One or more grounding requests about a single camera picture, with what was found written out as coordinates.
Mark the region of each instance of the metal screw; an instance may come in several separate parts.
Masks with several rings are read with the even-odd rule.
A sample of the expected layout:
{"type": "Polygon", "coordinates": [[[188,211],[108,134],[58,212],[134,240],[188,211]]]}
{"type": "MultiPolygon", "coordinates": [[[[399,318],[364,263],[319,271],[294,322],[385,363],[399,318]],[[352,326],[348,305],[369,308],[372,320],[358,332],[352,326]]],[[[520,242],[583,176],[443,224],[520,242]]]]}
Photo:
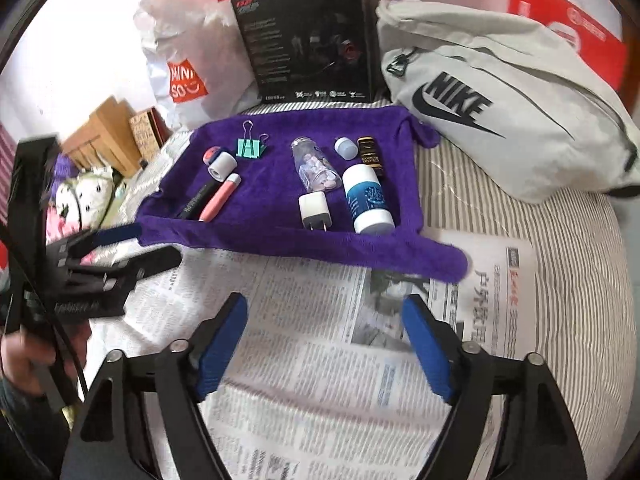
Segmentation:
{"type": "Polygon", "coordinates": [[[545,359],[542,357],[542,355],[536,353],[529,354],[527,356],[527,359],[534,366],[542,366],[545,363],[545,359]]]}
{"type": "Polygon", "coordinates": [[[122,350],[111,350],[111,352],[107,354],[107,362],[116,363],[117,361],[122,359],[123,355],[124,354],[122,353],[122,350]]]}
{"type": "Polygon", "coordinates": [[[171,343],[171,346],[169,346],[169,348],[173,353],[184,352],[187,348],[189,348],[189,342],[186,339],[177,339],[176,341],[171,343]]]}
{"type": "Polygon", "coordinates": [[[479,354],[481,351],[480,345],[475,341],[463,342],[462,349],[468,354],[479,354]]]}

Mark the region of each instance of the blue label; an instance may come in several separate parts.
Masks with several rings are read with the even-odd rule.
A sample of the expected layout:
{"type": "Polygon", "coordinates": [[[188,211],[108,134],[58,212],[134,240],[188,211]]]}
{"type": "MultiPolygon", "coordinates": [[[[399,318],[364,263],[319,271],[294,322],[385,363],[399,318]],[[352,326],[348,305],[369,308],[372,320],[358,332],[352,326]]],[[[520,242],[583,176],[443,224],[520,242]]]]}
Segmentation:
{"type": "Polygon", "coordinates": [[[351,219],[355,219],[371,209],[386,209],[385,196],[380,184],[361,182],[353,186],[347,194],[351,219]]]}

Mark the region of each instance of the small brown bottle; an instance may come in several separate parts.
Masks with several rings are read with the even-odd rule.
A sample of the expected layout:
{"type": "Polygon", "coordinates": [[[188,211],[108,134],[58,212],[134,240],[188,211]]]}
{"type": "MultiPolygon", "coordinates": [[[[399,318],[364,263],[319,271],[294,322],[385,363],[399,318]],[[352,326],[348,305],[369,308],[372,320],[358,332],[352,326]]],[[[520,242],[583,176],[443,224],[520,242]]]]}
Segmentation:
{"type": "Polygon", "coordinates": [[[373,137],[360,137],[358,139],[358,147],[360,149],[362,163],[371,167],[371,169],[376,172],[378,178],[384,178],[385,168],[382,166],[376,139],[373,137]]]}

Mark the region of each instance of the human hand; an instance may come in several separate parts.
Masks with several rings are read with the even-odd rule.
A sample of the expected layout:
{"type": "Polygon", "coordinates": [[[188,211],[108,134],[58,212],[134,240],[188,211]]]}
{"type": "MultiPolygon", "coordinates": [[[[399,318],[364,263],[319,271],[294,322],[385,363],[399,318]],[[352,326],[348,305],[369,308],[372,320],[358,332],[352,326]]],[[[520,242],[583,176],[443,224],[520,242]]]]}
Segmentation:
{"type": "MultiPolygon", "coordinates": [[[[86,364],[86,345],[91,337],[89,322],[74,327],[69,339],[78,354],[80,364],[86,364]]],[[[2,337],[0,341],[0,356],[2,357],[2,371],[4,376],[20,391],[34,397],[44,394],[40,382],[33,371],[33,365],[51,366],[56,361],[56,351],[52,345],[37,338],[20,327],[15,332],[2,337]]],[[[65,372],[71,380],[78,380],[76,368],[71,360],[65,361],[65,372]]]]}

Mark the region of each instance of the black product box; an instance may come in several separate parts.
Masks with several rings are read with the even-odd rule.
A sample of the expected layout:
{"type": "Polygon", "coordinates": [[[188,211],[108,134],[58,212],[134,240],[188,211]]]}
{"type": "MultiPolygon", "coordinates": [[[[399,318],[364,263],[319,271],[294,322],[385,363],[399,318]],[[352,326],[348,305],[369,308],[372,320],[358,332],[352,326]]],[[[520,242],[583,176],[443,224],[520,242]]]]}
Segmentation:
{"type": "Polygon", "coordinates": [[[263,102],[372,102],[366,0],[231,0],[263,102]]]}

